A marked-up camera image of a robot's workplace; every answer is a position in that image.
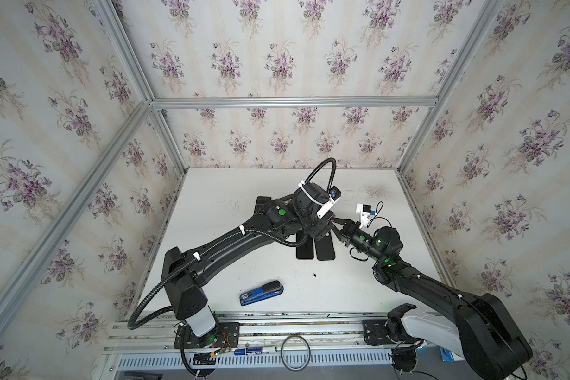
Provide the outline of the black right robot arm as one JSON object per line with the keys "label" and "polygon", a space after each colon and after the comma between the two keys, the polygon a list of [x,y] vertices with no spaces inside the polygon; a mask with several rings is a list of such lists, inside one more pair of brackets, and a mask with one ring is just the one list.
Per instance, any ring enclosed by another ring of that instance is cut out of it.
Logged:
{"label": "black right robot arm", "polygon": [[410,303],[392,309],[384,324],[389,340],[407,346],[418,340],[434,343],[464,358],[483,379],[505,379],[532,359],[530,344],[498,297],[459,291],[401,259],[404,244],[392,226],[368,234],[359,222],[333,222],[341,243],[374,261],[379,283],[435,312],[419,315]]}

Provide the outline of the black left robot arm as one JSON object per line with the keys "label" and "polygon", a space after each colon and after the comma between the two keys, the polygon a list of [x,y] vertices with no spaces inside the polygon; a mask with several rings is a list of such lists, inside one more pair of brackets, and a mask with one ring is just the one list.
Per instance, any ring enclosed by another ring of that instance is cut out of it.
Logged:
{"label": "black left robot arm", "polygon": [[169,250],[161,280],[133,310],[128,329],[172,312],[200,341],[216,337],[218,319],[204,286],[227,266],[266,245],[297,249],[325,238],[333,226],[333,203],[340,198],[333,185],[336,171],[335,158],[326,158],[293,193],[267,199],[248,220],[226,234],[185,252],[177,247]]}

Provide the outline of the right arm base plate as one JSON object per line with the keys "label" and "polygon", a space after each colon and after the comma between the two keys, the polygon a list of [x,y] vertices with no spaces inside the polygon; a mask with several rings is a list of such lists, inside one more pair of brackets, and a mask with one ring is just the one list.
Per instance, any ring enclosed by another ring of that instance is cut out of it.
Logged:
{"label": "right arm base plate", "polygon": [[362,321],[364,341],[367,345],[398,344],[395,324],[389,319],[366,319]]}

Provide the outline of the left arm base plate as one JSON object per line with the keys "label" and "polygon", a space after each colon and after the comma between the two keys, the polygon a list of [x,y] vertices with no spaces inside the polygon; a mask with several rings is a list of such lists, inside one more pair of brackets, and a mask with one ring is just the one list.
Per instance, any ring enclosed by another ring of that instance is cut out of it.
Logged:
{"label": "left arm base plate", "polygon": [[218,323],[217,329],[205,337],[197,337],[190,326],[178,325],[174,348],[179,349],[184,344],[185,349],[192,348],[237,348],[241,325],[237,322]]}

